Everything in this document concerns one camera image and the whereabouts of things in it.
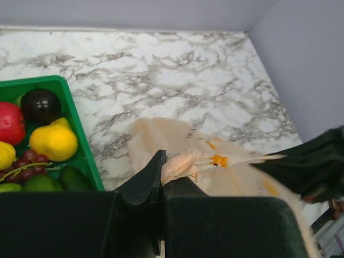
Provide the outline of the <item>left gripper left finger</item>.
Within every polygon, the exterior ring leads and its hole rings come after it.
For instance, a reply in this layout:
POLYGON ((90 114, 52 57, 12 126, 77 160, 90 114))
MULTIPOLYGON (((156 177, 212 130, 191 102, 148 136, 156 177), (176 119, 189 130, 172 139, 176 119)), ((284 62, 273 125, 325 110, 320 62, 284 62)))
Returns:
POLYGON ((124 184, 113 190, 117 206, 142 206, 150 202, 152 192, 159 191, 166 151, 159 150, 147 165, 124 184))

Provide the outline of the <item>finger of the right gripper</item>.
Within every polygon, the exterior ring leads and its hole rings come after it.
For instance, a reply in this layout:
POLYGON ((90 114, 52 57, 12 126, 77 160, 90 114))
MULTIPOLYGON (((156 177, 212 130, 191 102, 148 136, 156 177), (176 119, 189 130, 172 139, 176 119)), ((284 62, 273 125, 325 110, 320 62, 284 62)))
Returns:
POLYGON ((343 197, 343 126, 275 154, 277 160, 252 164, 305 202, 343 197))

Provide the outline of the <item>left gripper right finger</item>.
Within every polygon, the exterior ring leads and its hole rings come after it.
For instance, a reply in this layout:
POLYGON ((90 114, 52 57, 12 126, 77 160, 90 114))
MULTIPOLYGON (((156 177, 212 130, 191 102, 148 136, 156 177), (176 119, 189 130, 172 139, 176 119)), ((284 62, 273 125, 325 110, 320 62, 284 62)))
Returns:
POLYGON ((208 195, 190 178, 182 177, 177 180, 170 181, 164 186, 164 196, 207 197, 208 195))

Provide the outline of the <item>orange plastic bag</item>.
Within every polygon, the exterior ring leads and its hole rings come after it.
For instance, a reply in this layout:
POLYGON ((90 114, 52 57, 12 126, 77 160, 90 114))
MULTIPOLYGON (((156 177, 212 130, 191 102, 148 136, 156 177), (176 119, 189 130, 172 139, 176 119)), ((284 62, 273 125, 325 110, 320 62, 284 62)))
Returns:
POLYGON ((281 154, 264 155, 245 149, 198 132, 184 121, 169 118, 139 118, 133 123, 130 135, 128 154, 135 173, 143 169, 158 150, 165 150, 167 163, 162 167, 162 185, 188 177, 210 196, 280 198, 296 216, 308 255, 319 257, 298 196, 257 168, 269 161, 281 160, 281 154))

